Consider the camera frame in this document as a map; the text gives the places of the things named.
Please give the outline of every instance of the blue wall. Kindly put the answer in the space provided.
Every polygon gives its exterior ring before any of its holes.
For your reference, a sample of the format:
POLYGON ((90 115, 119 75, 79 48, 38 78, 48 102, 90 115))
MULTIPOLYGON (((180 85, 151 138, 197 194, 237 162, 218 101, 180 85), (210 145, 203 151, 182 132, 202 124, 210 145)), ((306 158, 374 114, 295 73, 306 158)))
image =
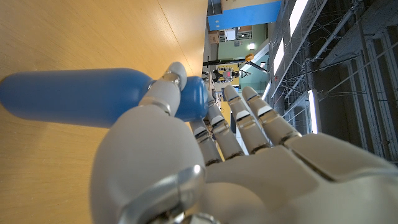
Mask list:
POLYGON ((222 14, 208 16, 207 18, 209 20, 210 30, 264 24, 276 21, 279 7, 280 1, 276 1, 225 10, 222 14))

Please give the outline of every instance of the white robotic hand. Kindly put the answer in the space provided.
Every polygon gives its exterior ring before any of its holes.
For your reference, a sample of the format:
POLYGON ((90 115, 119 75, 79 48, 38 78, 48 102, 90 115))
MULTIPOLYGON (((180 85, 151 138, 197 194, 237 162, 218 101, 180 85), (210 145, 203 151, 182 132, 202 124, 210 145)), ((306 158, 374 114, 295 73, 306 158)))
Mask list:
MULTIPOLYGON (((243 98, 272 142, 270 147, 234 88, 227 86, 224 93, 251 155, 208 166, 204 191, 187 214, 208 213, 229 224, 396 223, 394 165, 326 134, 302 136, 245 87, 243 98)), ((213 114, 209 109, 215 133, 223 121, 213 114)), ((222 153, 225 146, 235 147, 224 136, 215 136, 222 153)))
POLYGON ((205 163, 187 125, 174 118, 186 80, 182 64, 171 64, 103 139, 90 184, 95 223, 162 223, 198 200, 205 163))
POLYGON ((95 223, 396 223, 394 165, 325 134, 302 136, 246 87, 252 116, 231 86, 226 99, 250 155, 209 94, 222 161, 203 121, 190 123, 192 134, 174 118, 185 80, 173 63, 109 130, 91 176, 95 223))

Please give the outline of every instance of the wooden table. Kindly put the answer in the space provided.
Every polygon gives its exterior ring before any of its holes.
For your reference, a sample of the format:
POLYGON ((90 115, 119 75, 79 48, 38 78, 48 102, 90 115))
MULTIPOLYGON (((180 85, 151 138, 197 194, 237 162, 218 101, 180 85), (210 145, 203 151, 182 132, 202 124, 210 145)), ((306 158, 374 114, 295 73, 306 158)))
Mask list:
MULTIPOLYGON (((206 0, 0 0, 0 79, 127 67, 201 75, 206 0)), ((0 106, 0 223, 90 223, 91 164, 107 129, 26 121, 0 106)))

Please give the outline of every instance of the blue bottle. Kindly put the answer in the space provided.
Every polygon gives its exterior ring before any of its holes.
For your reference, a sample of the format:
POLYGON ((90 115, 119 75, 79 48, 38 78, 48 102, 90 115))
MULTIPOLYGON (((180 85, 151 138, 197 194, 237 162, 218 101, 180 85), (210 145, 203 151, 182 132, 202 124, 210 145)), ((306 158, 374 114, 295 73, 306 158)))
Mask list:
MULTIPOLYGON (((20 72, 0 83, 0 102, 24 119, 110 128, 135 107, 153 79, 133 69, 109 68, 20 72)), ((176 117, 207 114, 207 91, 200 77, 188 77, 176 117)))

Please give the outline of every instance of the ceiling light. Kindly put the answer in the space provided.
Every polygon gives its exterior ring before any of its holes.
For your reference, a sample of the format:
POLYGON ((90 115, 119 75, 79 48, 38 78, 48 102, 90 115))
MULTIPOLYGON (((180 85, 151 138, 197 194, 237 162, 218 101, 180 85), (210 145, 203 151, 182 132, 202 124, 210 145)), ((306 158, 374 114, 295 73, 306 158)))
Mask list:
POLYGON ((290 36, 293 35, 294 30, 296 29, 297 24, 300 21, 301 15, 303 14, 307 3, 308 3, 308 0, 297 0, 296 3, 294 4, 293 11, 289 18, 290 36))
POLYGON ((249 44, 249 46, 248 46, 248 49, 249 49, 249 50, 254 50, 254 48, 255 48, 254 43, 249 44))
POLYGON ((316 90, 308 91, 308 99, 310 101, 312 133, 317 134, 321 132, 318 92, 316 90))
POLYGON ((267 94, 268 94, 270 88, 271 88, 271 80, 269 80, 266 90, 264 91, 264 94, 261 97, 262 100, 266 100, 266 97, 267 97, 267 94))
POLYGON ((282 58, 284 57, 284 40, 282 39, 280 41, 279 47, 278 47, 278 51, 275 54, 275 58, 274 58, 274 74, 276 73, 276 71, 278 71, 280 62, 282 61, 282 58))

